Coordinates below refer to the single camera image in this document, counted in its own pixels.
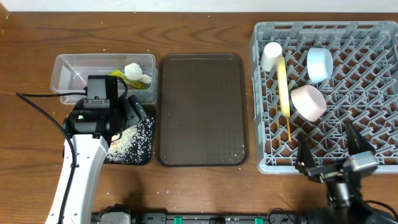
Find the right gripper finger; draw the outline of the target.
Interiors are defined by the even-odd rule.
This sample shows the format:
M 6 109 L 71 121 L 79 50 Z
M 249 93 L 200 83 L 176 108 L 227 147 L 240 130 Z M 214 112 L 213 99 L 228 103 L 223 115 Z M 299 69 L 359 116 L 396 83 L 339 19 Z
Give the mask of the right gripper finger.
M 316 166 L 317 165 L 313 159 L 306 137 L 303 132 L 300 132 L 298 134 L 298 151 L 295 168 L 297 170 L 304 170 L 306 168 L 310 169 Z
M 350 121 L 345 121 L 345 128 L 349 155 L 352 156 L 366 151 L 372 152 L 373 155 L 376 154 L 373 145 L 360 134 Z

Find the yellow green wrapper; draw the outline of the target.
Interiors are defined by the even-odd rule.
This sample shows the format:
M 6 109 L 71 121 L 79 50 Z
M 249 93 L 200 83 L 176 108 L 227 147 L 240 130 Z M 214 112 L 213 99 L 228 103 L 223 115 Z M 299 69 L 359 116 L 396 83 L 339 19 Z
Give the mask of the yellow green wrapper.
M 137 89 L 137 90 L 146 90 L 147 89 L 147 87 L 143 83 L 141 83 L 139 81 L 134 81 L 134 80 L 128 79 L 128 77 L 125 76 L 125 74 L 123 74 L 123 72 L 121 72 L 120 70 L 114 70 L 110 73 L 110 75 L 122 78 L 124 80 L 124 82 L 126 83 L 126 85 L 133 89 Z

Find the white tissue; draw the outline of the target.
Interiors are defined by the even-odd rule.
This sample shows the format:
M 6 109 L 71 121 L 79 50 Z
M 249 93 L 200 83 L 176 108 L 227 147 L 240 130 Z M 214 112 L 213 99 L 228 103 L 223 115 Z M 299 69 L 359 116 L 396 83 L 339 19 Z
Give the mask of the white tissue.
M 152 83 L 152 77 L 144 74 L 141 67 L 137 63 L 130 63 L 124 67 L 125 76 L 132 81 L 137 81 L 145 84 Z

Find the yellow-green plate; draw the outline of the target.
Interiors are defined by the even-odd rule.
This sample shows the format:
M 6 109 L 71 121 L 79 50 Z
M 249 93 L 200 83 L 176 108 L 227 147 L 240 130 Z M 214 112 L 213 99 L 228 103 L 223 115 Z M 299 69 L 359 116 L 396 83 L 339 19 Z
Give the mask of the yellow-green plate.
M 287 71 L 285 67 L 285 60 L 283 57 L 278 59 L 276 67 L 277 81 L 279 87 L 280 109 L 282 115 L 288 118 L 290 116 L 289 88 L 287 84 Z

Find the white bowl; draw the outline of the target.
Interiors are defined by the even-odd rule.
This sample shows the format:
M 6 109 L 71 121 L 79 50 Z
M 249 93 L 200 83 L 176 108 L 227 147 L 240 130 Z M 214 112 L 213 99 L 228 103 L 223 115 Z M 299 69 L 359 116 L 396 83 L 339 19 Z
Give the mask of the white bowl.
M 304 85 L 292 90 L 291 98 L 296 110 L 311 122 L 326 111 L 325 98 L 314 86 Z

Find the light blue bowl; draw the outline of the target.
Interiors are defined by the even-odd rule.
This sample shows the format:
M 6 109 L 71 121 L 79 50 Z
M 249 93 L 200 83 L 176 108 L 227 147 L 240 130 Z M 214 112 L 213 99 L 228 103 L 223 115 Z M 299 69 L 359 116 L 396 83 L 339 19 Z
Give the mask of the light blue bowl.
M 314 84 L 329 79 L 333 73 L 331 52 L 325 48 L 310 48 L 307 54 L 307 72 Z

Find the white cup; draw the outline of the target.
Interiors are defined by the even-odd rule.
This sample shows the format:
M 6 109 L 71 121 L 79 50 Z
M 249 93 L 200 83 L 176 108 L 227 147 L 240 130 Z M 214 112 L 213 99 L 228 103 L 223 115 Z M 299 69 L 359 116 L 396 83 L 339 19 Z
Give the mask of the white cup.
M 277 42 L 270 42 L 265 45 L 262 57 L 261 68 L 265 72 L 270 72 L 273 66 L 277 63 L 278 59 L 282 57 L 282 46 Z

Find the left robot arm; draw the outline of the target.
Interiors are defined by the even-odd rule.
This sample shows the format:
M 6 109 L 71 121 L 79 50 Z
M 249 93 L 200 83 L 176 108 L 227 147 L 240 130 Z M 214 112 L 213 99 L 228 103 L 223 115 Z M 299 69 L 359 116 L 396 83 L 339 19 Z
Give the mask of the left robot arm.
M 146 118 L 134 96 L 81 99 L 64 120 L 63 166 L 47 223 L 90 223 L 98 178 L 113 136 Z

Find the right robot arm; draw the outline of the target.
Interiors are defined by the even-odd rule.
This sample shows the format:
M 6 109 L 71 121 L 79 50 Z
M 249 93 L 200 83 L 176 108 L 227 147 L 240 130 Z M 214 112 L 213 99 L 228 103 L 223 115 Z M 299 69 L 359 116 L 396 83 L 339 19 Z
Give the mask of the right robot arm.
M 378 167 L 376 150 L 350 122 L 345 122 L 349 156 L 334 163 L 316 165 L 305 134 L 298 134 L 295 168 L 312 182 L 325 184 L 327 207 L 314 208 L 295 217 L 295 223 L 397 223 L 397 212 L 389 205 L 365 201 L 361 179 Z

